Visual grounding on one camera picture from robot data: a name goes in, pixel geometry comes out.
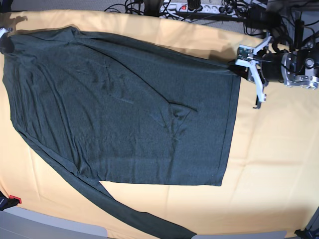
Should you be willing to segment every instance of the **red clip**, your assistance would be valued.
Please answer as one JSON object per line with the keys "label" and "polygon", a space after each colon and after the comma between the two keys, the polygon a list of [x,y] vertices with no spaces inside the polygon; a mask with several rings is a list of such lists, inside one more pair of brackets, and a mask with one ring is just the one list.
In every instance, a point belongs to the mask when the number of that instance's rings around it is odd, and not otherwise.
{"label": "red clip", "polygon": [[21,198],[18,198],[18,197],[15,197],[15,196],[9,196],[9,199],[17,199],[17,200],[19,200],[19,204],[22,204],[22,200],[21,200]]}

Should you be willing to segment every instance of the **yellow tablecloth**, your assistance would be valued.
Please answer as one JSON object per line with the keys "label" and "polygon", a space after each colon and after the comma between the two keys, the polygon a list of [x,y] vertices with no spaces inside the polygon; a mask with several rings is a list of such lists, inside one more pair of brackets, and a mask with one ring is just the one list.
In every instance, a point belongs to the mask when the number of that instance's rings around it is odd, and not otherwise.
{"label": "yellow tablecloth", "polygon": [[[24,33],[75,26],[203,58],[230,60],[260,39],[207,26],[97,11],[50,10],[1,16]],[[0,55],[1,68],[4,57]],[[271,83],[254,110],[255,85],[242,80],[228,167],[221,187],[101,182],[118,201],[198,234],[261,233],[305,227],[319,206],[319,92]],[[105,227],[111,238],[154,238],[102,211],[66,183],[18,135],[0,83],[0,190],[22,208]]]}

